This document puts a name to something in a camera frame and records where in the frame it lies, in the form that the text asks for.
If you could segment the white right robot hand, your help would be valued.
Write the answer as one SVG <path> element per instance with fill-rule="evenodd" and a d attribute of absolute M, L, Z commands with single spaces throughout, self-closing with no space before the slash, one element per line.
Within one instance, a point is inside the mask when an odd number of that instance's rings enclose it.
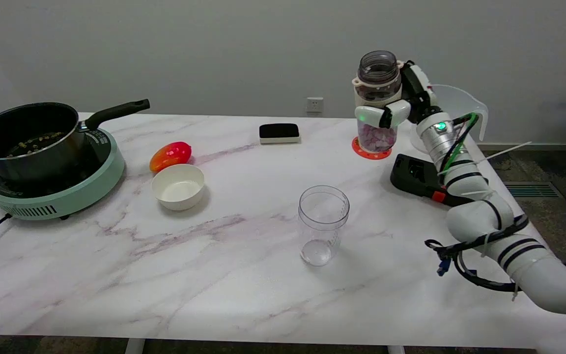
<path fill-rule="evenodd" d="M 442 112 L 427 75 L 418 65 L 409 60 L 402 63 L 399 70 L 405 97 L 382 108 L 357 107 L 354 112 L 357 121 L 374 128 L 395 129 L 407 120 L 419 124 Z"/>

